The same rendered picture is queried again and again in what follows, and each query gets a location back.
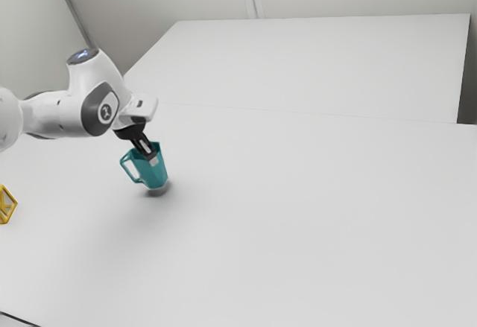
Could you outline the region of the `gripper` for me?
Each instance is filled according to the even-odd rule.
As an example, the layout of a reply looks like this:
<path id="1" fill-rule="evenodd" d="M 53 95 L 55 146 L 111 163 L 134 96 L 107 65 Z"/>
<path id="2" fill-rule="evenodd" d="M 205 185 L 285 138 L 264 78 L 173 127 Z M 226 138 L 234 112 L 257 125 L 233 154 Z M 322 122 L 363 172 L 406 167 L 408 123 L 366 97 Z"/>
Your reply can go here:
<path id="1" fill-rule="evenodd" d="M 113 132 L 119 139 L 132 143 L 135 158 L 145 160 L 150 166 L 155 166 L 158 163 L 157 149 L 144 134 L 145 125 L 145 122 L 135 123 Z"/>

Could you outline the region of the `teal faceted mug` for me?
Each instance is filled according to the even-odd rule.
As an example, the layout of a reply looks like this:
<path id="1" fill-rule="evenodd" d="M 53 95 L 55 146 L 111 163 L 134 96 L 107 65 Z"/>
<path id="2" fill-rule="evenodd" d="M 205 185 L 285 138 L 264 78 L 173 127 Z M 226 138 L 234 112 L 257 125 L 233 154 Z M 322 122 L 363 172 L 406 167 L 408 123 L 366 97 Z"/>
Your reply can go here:
<path id="1" fill-rule="evenodd" d="M 120 166 L 129 176 L 132 182 L 141 183 L 149 189 L 163 187 L 168 181 L 168 173 L 165 168 L 164 159 L 159 142 L 151 142 L 156 151 L 154 163 L 150 163 L 136 148 L 130 149 L 119 160 Z M 131 162 L 137 171 L 135 177 L 126 166 L 126 162 Z"/>

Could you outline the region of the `yellow wireframe cube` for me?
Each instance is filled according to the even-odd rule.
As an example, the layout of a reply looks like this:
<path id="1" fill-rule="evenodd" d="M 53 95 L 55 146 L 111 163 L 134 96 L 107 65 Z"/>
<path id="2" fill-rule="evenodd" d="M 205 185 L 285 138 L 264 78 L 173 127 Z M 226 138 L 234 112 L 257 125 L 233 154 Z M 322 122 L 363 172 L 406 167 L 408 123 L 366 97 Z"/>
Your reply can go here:
<path id="1" fill-rule="evenodd" d="M 5 185 L 0 185 L 0 225 L 9 222 L 17 205 L 17 200 L 7 187 Z"/>

